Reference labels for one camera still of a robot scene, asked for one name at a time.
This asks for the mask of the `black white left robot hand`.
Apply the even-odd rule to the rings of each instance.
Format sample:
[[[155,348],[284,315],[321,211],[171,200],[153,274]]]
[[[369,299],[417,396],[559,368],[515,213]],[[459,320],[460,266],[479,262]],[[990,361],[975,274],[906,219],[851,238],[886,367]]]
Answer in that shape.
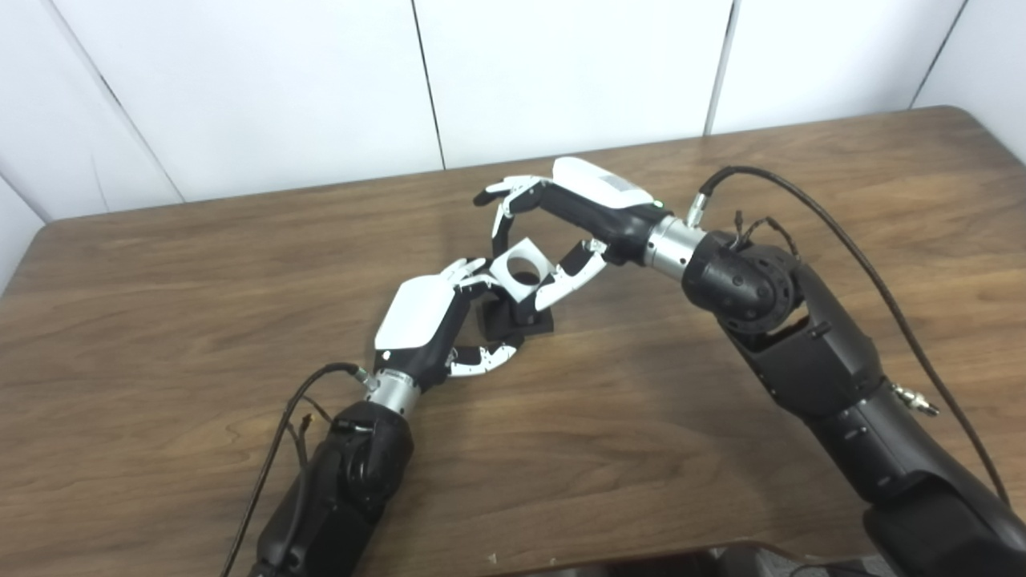
[[[487,345],[457,344],[472,304],[502,292],[490,265],[490,259],[461,258],[400,284],[374,333],[374,373],[403,373],[426,392],[450,377],[483,375],[516,355],[525,341],[522,333]]]

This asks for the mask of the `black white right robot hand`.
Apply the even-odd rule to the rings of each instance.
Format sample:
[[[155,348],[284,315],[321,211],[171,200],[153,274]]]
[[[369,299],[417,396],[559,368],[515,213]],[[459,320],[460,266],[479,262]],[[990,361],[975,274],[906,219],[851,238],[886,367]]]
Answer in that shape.
[[[492,225],[492,252],[509,248],[509,232],[520,213],[543,209],[587,233],[590,240],[576,244],[541,284],[515,298],[513,314],[525,322],[569,293],[582,288],[608,264],[641,265],[652,244],[649,237],[673,213],[630,180],[576,157],[553,162],[552,176],[507,176],[473,198],[476,207],[499,200]]]

